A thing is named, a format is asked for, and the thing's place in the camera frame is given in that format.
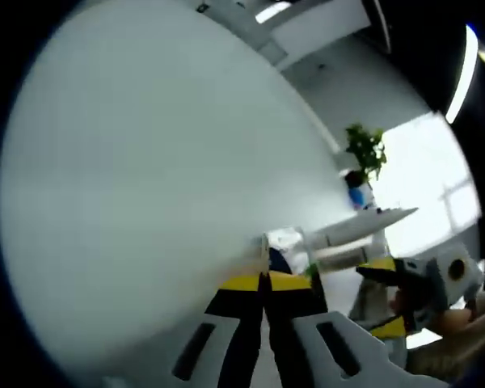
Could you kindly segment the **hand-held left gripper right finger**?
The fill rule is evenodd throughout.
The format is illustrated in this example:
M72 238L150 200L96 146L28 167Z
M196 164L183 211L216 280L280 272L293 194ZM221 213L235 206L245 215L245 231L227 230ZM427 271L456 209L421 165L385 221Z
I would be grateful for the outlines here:
M304 276L267 276L270 340L285 387L443 387L394 364L387 346L337 311L329 312Z

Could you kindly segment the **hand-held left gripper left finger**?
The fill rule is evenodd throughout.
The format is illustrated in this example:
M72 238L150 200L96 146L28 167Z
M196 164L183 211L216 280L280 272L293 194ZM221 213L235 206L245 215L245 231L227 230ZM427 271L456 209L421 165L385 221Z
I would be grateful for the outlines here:
M128 350L105 387L248 387L261 346L258 275L225 281L203 310Z

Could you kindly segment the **person's right hand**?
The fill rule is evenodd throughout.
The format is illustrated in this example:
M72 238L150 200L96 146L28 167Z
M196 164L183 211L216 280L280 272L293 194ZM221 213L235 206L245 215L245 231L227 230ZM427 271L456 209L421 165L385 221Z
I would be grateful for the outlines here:
M463 330L475 318L475 309L447 310L436 318L432 330L441 336L452 335Z

